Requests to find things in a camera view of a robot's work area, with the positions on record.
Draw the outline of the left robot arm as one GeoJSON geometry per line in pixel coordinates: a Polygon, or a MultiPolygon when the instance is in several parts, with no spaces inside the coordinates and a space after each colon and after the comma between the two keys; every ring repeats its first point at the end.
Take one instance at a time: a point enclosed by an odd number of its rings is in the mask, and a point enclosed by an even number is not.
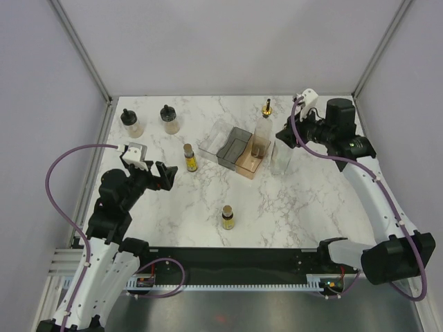
{"type": "Polygon", "coordinates": [[[150,268],[148,242],[125,235],[132,222],[129,211],[146,190],[171,190],[178,168],[150,160],[144,165],[125,165],[102,175],[73,282],[54,316],[42,320],[38,331],[104,331],[130,277],[150,268]]]}

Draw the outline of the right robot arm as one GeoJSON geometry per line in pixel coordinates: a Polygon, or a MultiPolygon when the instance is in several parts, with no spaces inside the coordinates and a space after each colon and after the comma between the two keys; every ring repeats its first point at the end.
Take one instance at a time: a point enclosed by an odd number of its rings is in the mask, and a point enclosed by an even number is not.
{"type": "Polygon", "coordinates": [[[306,149],[308,142],[324,146],[327,153],[323,158],[334,161],[354,188],[372,227],[375,246],[345,238],[324,240],[316,264],[326,273],[341,264],[357,268],[374,285],[411,277],[425,282],[425,267],[435,249],[433,235],[421,233],[397,205],[373,146],[356,132],[355,117],[355,107],[348,99],[328,100],[325,117],[319,118],[316,99],[299,95],[286,124],[275,135],[289,149],[306,149]]]}

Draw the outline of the tall clear bottle gold pourer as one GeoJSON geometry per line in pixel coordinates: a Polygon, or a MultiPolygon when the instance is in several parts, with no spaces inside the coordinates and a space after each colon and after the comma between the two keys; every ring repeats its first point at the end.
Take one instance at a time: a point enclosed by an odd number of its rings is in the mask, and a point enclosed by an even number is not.
{"type": "Polygon", "coordinates": [[[279,139],[274,140],[270,170],[273,175],[284,174],[289,166],[293,149],[279,139]]]}

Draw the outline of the left aluminium frame post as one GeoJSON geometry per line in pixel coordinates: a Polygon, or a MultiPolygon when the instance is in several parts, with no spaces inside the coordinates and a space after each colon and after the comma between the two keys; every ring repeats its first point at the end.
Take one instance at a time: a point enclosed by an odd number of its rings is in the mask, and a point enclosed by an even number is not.
{"type": "Polygon", "coordinates": [[[100,74],[94,65],[92,59],[90,58],[84,44],[82,43],[79,34],[77,33],[72,21],[70,20],[67,12],[65,11],[62,2],[59,0],[48,0],[48,4],[53,10],[55,16],[60,21],[61,26],[63,27],[67,37],[70,42],[73,44],[73,47],[77,54],[79,55],[82,63],[87,69],[89,75],[91,76],[94,84],[98,88],[101,96],[105,100],[107,104],[111,104],[112,96],[108,91],[105,83],[103,82],[100,74]]]}

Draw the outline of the small yellow label bottle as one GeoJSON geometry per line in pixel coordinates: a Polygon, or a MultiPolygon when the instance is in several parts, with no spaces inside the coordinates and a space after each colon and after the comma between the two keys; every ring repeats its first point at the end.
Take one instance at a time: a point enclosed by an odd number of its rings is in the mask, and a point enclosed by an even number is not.
{"type": "Polygon", "coordinates": [[[231,230],[235,226],[234,213],[230,205],[225,205],[222,208],[222,226],[225,230],[231,230]]]}
{"type": "Polygon", "coordinates": [[[198,170],[197,160],[193,151],[192,145],[186,143],[183,146],[184,157],[186,161],[186,168],[189,172],[195,172],[198,170]]]}

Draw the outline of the shaker jar black cap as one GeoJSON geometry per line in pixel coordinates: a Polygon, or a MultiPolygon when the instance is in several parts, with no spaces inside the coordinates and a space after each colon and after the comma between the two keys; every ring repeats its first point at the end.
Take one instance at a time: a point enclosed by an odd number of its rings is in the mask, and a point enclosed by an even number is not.
{"type": "Polygon", "coordinates": [[[120,120],[131,138],[139,138],[142,136],[143,127],[134,111],[123,109],[123,112],[120,115],[120,120]]]}
{"type": "Polygon", "coordinates": [[[174,135],[179,132],[180,124],[177,120],[177,113],[173,107],[165,104],[160,110],[160,117],[166,133],[174,135]]]}

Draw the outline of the tall bottle gold pourer brown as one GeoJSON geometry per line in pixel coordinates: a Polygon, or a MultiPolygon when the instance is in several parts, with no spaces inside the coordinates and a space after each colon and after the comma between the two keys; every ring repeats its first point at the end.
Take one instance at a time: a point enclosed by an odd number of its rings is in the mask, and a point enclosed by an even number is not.
{"type": "Polygon", "coordinates": [[[261,117],[256,122],[251,150],[251,155],[259,159],[263,159],[265,156],[273,126],[272,119],[270,119],[273,113],[270,98],[267,99],[266,104],[262,107],[261,113],[261,117]]]}

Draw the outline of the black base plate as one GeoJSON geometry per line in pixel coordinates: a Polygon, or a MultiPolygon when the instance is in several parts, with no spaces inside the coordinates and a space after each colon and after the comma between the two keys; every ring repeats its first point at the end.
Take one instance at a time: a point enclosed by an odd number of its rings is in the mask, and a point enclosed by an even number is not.
{"type": "Polygon", "coordinates": [[[322,261],[315,249],[295,248],[183,248],[152,247],[141,258],[141,266],[155,259],[177,260],[154,264],[155,282],[160,285],[304,284],[306,275],[353,275],[344,264],[322,261]]]}

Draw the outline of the clear plastic bin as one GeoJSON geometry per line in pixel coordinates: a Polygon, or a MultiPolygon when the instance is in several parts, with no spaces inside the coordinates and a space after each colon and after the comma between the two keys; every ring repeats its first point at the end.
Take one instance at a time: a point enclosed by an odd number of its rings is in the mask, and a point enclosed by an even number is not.
{"type": "Polygon", "coordinates": [[[199,143],[199,155],[209,161],[218,163],[217,153],[226,144],[232,128],[232,124],[217,120],[199,143]]]}

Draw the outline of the smoky grey plastic bin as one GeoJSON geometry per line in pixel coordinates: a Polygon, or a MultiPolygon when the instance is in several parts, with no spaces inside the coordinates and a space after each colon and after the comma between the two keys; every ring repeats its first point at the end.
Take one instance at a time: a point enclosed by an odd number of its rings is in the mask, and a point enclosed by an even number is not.
{"type": "Polygon", "coordinates": [[[218,164],[235,171],[235,163],[245,151],[251,136],[252,133],[249,131],[233,127],[226,142],[216,154],[218,164]]]}

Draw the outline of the aluminium rail left side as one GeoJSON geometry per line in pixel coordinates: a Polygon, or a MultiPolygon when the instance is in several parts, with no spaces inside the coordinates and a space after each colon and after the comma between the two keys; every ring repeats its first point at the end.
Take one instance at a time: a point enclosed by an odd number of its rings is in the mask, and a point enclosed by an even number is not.
{"type": "MultiPolygon", "coordinates": [[[[111,101],[107,104],[103,117],[101,118],[101,122],[99,123],[100,126],[98,127],[98,135],[93,140],[93,143],[105,144],[107,142],[117,104],[118,97],[112,97],[111,101]]],[[[78,202],[73,213],[73,222],[81,230],[84,230],[84,225],[87,223],[89,218],[89,204],[91,202],[92,194],[94,193],[94,186],[100,168],[102,155],[104,153],[104,148],[89,148],[85,149],[84,151],[89,159],[78,202]]]]}

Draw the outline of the right aluminium frame post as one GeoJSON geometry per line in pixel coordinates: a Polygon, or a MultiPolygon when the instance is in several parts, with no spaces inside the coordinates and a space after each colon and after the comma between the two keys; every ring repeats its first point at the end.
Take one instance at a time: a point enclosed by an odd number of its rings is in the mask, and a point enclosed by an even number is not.
{"type": "Polygon", "coordinates": [[[377,47],[371,55],[370,61],[366,65],[361,77],[356,84],[355,89],[352,92],[352,97],[354,100],[357,100],[357,98],[361,95],[366,84],[368,83],[368,80],[371,77],[371,74],[374,72],[380,59],[386,52],[390,42],[393,40],[395,33],[398,31],[402,21],[404,20],[414,3],[414,0],[402,0],[399,4],[392,19],[390,20],[390,23],[388,24],[388,27],[386,28],[379,43],[377,44],[377,47]]]}

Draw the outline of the shaker jar black cap right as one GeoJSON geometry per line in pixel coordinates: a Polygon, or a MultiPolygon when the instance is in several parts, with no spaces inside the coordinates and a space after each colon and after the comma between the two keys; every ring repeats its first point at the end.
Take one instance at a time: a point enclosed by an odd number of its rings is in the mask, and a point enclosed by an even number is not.
{"type": "Polygon", "coordinates": [[[160,117],[166,133],[174,135],[179,132],[180,124],[177,120],[177,113],[173,107],[165,104],[160,110],[160,117]]]}

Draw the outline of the shaker jar black cap left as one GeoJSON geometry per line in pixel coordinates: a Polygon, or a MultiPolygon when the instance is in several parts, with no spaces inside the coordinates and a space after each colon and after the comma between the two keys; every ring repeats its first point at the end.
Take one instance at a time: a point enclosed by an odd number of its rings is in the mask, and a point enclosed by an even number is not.
{"type": "Polygon", "coordinates": [[[139,138],[142,136],[143,127],[134,111],[123,109],[123,112],[120,115],[120,120],[131,138],[139,138]]]}

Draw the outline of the small yellow label bottle upper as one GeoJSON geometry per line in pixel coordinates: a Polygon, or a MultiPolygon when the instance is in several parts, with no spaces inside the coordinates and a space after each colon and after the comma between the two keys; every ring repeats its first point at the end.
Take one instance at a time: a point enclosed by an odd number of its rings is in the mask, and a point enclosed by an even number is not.
{"type": "Polygon", "coordinates": [[[195,172],[198,170],[197,160],[193,151],[192,145],[186,143],[183,146],[184,157],[186,161],[186,168],[189,172],[195,172]]]}

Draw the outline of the small yellow label bottle lower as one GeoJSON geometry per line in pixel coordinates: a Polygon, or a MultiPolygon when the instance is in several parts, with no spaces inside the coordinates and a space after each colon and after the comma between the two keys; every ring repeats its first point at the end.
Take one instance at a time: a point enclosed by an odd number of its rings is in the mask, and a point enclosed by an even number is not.
{"type": "Polygon", "coordinates": [[[222,226],[225,230],[231,230],[235,226],[234,213],[230,205],[225,205],[222,208],[222,226]]]}

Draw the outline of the aluminium frame post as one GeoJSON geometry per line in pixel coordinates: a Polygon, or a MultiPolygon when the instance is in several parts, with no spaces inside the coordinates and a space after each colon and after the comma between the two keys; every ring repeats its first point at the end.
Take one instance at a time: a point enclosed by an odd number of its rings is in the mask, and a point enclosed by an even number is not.
{"type": "Polygon", "coordinates": [[[374,72],[380,59],[386,52],[390,42],[393,40],[395,33],[398,31],[402,21],[404,20],[414,3],[414,0],[402,0],[399,4],[392,19],[390,20],[390,23],[388,24],[388,27],[386,28],[379,43],[377,44],[377,47],[371,55],[370,61],[366,65],[361,77],[356,84],[355,89],[352,92],[352,97],[354,100],[357,100],[357,98],[361,95],[366,84],[368,83],[368,80],[371,77],[371,74],[374,72]]]}
{"type": "Polygon", "coordinates": [[[87,69],[89,75],[91,76],[94,84],[98,88],[101,96],[105,100],[107,104],[111,104],[112,96],[108,91],[105,83],[103,82],[100,74],[94,65],[92,59],[90,58],[84,44],[82,43],[79,34],[77,33],[72,21],[70,20],[67,12],[65,11],[62,2],[59,0],[48,0],[48,4],[53,10],[55,16],[60,21],[61,26],[63,27],[67,37],[70,42],[73,44],[73,47],[77,54],[79,55],[82,63],[87,69]]]}

